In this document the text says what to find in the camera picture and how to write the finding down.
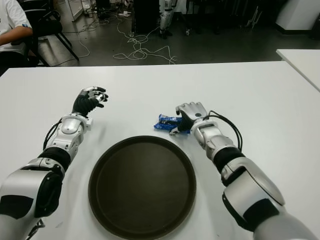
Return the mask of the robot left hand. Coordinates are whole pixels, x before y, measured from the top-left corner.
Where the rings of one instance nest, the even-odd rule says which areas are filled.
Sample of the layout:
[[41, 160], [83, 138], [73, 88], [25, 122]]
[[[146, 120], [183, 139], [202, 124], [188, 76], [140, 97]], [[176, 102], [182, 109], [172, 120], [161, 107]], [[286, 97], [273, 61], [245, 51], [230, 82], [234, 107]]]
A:
[[73, 103], [72, 113], [87, 117], [88, 113], [95, 108], [103, 108], [108, 98], [106, 89], [102, 87], [91, 86], [84, 88]]

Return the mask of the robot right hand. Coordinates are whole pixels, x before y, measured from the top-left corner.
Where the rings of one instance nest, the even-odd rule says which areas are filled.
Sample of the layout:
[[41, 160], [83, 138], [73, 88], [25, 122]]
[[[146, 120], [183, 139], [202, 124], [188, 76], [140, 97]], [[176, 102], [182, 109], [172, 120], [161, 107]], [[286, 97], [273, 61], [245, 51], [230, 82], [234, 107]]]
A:
[[177, 115], [181, 115], [182, 120], [169, 132], [170, 135], [191, 130], [197, 120], [205, 118], [208, 114], [200, 102], [183, 103], [177, 106], [175, 111]]

